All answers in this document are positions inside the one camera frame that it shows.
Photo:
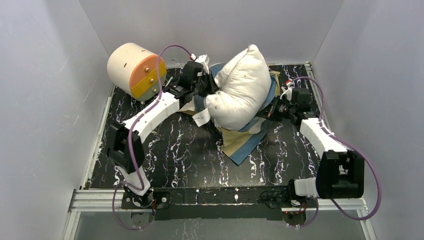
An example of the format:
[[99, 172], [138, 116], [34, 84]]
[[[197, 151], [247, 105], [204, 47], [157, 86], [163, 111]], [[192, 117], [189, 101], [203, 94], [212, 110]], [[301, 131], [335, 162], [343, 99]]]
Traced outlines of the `white pillow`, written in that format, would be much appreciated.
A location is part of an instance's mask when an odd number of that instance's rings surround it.
[[255, 44], [234, 56], [214, 77], [218, 91], [204, 104], [214, 123], [229, 131], [244, 128], [264, 104], [272, 80], [266, 60]]

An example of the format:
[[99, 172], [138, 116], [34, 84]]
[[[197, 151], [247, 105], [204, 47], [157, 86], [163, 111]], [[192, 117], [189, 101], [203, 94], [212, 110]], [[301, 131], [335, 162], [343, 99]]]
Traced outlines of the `blue beige white pillowcase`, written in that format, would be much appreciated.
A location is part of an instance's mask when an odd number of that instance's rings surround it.
[[[217, 63], [210, 67], [213, 75], [216, 75], [223, 67], [225, 63]], [[273, 99], [280, 95], [280, 83], [279, 83], [279, 72], [270, 71], [271, 86], [264, 101], [261, 110], [264, 110]], [[204, 97], [196, 95], [193, 99], [184, 105], [179, 112], [194, 116], [198, 112], [203, 111]], [[214, 123], [215, 128], [221, 133], [223, 138], [223, 144], [220, 149], [224, 154], [229, 157], [236, 165], [240, 165], [251, 152], [259, 145], [264, 136], [271, 129], [272, 122], [263, 117], [255, 116], [252, 118], [245, 127], [239, 131], [232, 131], [222, 128], [218, 125], [215, 119], [211, 117], [208, 123]]]

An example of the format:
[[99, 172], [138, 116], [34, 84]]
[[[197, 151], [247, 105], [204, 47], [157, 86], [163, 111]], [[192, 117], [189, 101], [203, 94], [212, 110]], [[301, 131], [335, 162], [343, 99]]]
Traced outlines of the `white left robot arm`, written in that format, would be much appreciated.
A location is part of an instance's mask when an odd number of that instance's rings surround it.
[[218, 89], [209, 68], [209, 57], [200, 55], [188, 61], [182, 73], [169, 80], [161, 96], [145, 109], [123, 123], [109, 126], [106, 155], [124, 177], [124, 185], [137, 196], [144, 196], [150, 189], [142, 164], [145, 160], [143, 143], [149, 134], [169, 116], [188, 112], [196, 124], [205, 124], [210, 115], [204, 112], [202, 100]]

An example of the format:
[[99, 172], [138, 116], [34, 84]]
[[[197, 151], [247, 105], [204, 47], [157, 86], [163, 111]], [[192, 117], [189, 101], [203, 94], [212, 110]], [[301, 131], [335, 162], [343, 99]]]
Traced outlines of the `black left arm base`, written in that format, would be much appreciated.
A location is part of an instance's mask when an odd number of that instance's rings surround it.
[[157, 210], [170, 207], [171, 195], [168, 191], [155, 191], [150, 188], [145, 195], [139, 196], [128, 187], [124, 187], [121, 209], [130, 211], [133, 225], [141, 227], [155, 219]]

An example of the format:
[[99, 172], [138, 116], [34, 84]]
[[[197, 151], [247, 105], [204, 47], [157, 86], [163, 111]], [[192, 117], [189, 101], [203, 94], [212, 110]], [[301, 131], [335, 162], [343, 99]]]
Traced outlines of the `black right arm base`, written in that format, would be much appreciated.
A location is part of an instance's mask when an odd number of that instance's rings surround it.
[[[266, 190], [259, 195], [259, 202], [270, 209], [292, 208], [293, 211], [283, 210], [283, 220], [287, 227], [300, 229], [312, 224], [318, 216], [319, 201], [316, 197], [299, 196], [294, 186], [286, 186], [283, 190]], [[315, 212], [307, 220], [308, 203], [314, 203]]]

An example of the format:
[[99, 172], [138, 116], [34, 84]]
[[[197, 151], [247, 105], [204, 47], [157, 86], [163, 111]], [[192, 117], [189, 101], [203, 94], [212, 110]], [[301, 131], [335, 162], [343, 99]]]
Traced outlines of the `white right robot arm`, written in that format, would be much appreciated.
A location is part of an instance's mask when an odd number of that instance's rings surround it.
[[276, 96], [258, 115], [280, 122], [289, 119], [320, 156], [316, 177], [290, 180], [287, 199], [360, 198], [364, 193], [365, 160], [357, 152], [331, 138], [318, 114], [311, 110], [311, 94], [295, 87]]

